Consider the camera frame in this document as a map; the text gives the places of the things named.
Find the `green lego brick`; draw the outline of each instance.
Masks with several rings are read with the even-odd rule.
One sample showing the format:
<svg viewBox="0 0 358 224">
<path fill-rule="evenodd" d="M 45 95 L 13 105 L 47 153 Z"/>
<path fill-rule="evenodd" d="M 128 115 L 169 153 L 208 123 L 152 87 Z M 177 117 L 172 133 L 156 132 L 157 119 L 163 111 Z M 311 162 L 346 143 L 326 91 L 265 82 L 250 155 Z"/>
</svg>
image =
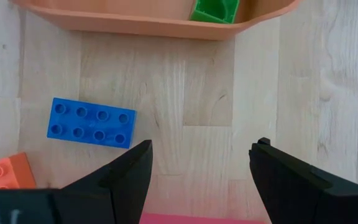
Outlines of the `green lego brick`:
<svg viewBox="0 0 358 224">
<path fill-rule="evenodd" d="M 232 24 L 239 8 L 239 0 L 196 0 L 190 20 Z"/>
</svg>

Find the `blue lego brick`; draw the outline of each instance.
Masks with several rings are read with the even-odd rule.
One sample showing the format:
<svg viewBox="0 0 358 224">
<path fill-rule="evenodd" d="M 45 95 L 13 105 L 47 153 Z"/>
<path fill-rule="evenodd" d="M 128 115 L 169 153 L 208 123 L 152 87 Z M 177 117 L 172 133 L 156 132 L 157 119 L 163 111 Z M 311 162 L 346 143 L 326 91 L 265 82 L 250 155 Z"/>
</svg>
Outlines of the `blue lego brick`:
<svg viewBox="0 0 358 224">
<path fill-rule="evenodd" d="M 48 138 L 130 148 L 136 111 L 54 98 Z"/>
</svg>

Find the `black plastic part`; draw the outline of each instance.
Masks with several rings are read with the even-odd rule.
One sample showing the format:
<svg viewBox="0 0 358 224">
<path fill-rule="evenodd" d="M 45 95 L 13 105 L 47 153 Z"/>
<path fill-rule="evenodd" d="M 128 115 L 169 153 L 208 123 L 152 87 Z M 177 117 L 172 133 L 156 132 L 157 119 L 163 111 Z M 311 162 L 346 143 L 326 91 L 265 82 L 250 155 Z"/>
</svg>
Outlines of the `black plastic part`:
<svg viewBox="0 0 358 224">
<path fill-rule="evenodd" d="M 249 151 L 252 177 L 273 224 L 358 224 L 358 185 L 261 139 Z"/>
<path fill-rule="evenodd" d="M 0 223 L 138 224 L 152 161 L 147 140 L 63 189 L 0 190 Z"/>
</svg>

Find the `lego brick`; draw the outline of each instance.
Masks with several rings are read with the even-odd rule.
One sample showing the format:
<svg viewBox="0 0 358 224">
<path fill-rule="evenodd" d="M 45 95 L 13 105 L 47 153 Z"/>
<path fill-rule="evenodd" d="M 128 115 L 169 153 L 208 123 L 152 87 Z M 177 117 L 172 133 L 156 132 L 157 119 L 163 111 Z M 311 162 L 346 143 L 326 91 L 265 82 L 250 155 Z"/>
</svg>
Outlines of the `lego brick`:
<svg viewBox="0 0 358 224">
<path fill-rule="evenodd" d="M 190 20 L 232 24 L 239 3 L 239 0 L 196 0 Z"/>
<path fill-rule="evenodd" d="M 257 221 L 228 220 L 217 218 L 184 217 L 178 215 L 142 214 L 140 224 L 264 224 Z"/>
<path fill-rule="evenodd" d="M 0 189 L 34 188 L 34 177 L 24 152 L 0 159 Z"/>
<path fill-rule="evenodd" d="M 48 138 L 130 148 L 136 111 L 54 98 Z"/>
</svg>

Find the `wooden floor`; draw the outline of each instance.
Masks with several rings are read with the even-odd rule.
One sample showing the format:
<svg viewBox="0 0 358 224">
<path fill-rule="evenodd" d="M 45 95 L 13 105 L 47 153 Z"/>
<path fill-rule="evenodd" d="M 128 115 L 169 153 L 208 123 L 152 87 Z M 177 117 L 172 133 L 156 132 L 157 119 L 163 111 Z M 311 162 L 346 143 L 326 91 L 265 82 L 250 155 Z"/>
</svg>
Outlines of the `wooden floor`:
<svg viewBox="0 0 358 224">
<path fill-rule="evenodd" d="M 124 152 L 46 138 L 54 96 L 137 110 L 152 139 L 145 210 L 268 220 L 248 149 L 358 182 L 358 1 L 304 0 L 225 42 L 61 30 L 0 0 L 0 157 L 63 187 Z"/>
</svg>

